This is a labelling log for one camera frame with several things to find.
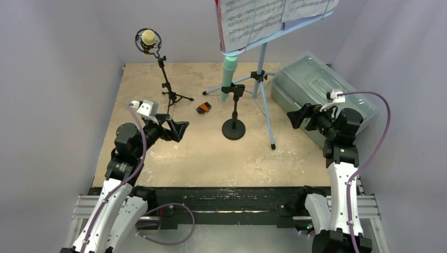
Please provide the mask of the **black round-base mic stand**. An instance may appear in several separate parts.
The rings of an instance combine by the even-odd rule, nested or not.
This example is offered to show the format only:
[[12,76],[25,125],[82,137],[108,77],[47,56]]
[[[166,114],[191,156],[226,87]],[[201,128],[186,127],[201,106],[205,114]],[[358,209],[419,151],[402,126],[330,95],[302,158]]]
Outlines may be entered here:
[[221,91],[225,94],[233,93],[234,109],[232,118],[225,121],[222,125],[222,133],[229,140],[239,140],[246,133],[246,127],[242,121],[238,119],[238,101],[243,96],[245,85],[231,83],[229,87],[222,87]]

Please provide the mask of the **teal toy microphone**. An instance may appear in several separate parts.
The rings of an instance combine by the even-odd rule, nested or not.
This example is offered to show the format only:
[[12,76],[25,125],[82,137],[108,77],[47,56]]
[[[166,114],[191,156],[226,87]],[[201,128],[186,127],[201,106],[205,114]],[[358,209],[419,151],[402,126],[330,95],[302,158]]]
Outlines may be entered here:
[[222,80],[221,80],[221,101],[225,102],[228,94],[222,91],[225,87],[230,87],[233,79],[233,75],[238,65],[238,57],[237,56],[225,56],[224,61],[222,63]]

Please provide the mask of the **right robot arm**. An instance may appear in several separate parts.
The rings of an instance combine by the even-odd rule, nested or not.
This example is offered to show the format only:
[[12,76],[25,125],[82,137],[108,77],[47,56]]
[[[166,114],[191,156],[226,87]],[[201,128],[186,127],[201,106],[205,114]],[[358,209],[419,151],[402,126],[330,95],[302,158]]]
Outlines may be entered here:
[[363,117],[351,108],[333,116],[335,111],[335,106],[323,110],[321,105],[306,103],[297,111],[287,112],[294,129],[308,119],[305,130],[318,131],[325,138],[323,157],[331,182],[329,199],[308,188],[297,198],[296,208],[312,219],[312,252],[371,252],[373,243],[364,237],[355,186],[359,157],[354,140]]

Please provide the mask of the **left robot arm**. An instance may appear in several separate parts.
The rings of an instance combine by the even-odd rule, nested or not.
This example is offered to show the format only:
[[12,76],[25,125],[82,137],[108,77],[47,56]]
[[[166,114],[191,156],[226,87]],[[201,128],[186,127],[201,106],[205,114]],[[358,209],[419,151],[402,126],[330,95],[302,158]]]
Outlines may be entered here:
[[120,125],[92,214],[78,238],[61,252],[118,252],[139,218],[164,208],[154,189],[135,183],[148,149],[158,140],[180,142],[188,126],[188,121],[176,122],[168,114]]

